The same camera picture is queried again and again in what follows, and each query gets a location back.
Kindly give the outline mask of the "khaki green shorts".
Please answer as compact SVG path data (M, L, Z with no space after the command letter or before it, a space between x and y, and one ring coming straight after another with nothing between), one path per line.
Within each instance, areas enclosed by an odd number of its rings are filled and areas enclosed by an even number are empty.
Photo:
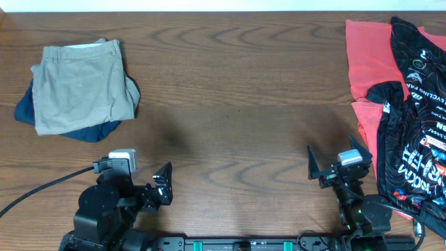
M127 98L119 40L47 46L39 64L32 66L35 117L54 129L58 123L72 125L98 110Z

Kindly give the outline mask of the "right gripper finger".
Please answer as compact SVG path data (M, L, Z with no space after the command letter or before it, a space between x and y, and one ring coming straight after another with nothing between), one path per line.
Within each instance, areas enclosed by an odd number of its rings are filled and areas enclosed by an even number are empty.
M348 140L351 145L351 148L356 149L359 152L364 162L371 162L373 155L365 147L363 147L363 145L361 145L356 140L356 138L354 138L354 136L348 135Z
M307 153L308 153L308 179L314 180L318 179L322 176L329 176L331 175L331 170L325 170L321 171L318 167L318 163L316 161L316 158L313 154L312 148L310 145L307 146Z

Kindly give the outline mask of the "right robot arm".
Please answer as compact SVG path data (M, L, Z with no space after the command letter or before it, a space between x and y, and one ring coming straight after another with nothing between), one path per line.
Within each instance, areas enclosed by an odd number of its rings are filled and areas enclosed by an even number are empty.
M308 179L318 180L322 189L332 188L339 205L341 223L347 231L321 243L327 250L387 250L385 233L391 230L392 209L381 195L365 195L362 179L369 173L372 154L353 136L351 150L338 154L337 161L321 170L310 146Z

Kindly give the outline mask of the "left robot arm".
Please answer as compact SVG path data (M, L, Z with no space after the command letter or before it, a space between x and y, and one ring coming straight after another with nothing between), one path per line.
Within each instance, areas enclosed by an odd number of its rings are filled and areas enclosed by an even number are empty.
M156 212L173 200L172 165L154 175L155 185L134 185L130 161L104 158L93 163L97 184L80 195L74 229L62 238L62 251L157 250L153 234L133 228L140 212Z

